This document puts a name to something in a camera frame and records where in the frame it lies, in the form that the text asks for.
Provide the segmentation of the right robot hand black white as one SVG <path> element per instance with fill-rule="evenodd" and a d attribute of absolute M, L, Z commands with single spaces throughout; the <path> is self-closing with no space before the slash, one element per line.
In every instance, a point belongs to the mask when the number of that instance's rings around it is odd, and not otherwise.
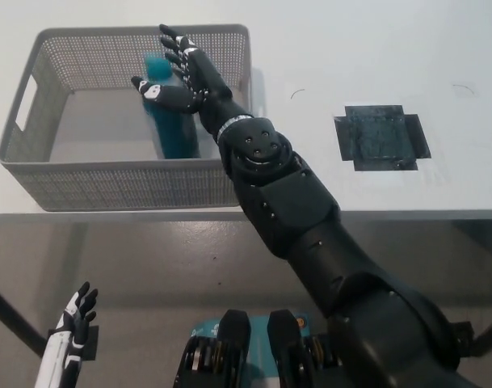
<path fill-rule="evenodd" d="M 231 122 L 252 117 L 234 101 L 233 92 L 199 46 L 165 24 L 159 30 L 163 34 L 160 41 L 169 50 L 165 57 L 182 84 L 167 86 L 134 76 L 132 84 L 143 100 L 172 112 L 197 113 L 203 127 L 214 137 Z"/>

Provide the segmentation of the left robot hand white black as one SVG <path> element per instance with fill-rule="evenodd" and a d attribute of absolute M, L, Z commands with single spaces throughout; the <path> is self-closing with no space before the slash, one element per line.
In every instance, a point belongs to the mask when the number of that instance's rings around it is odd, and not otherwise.
<path fill-rule="evenodd" d="M 98 293 L 86 281 L 70 298 L 48 337 L 35 388 L 77 385 Z"/>

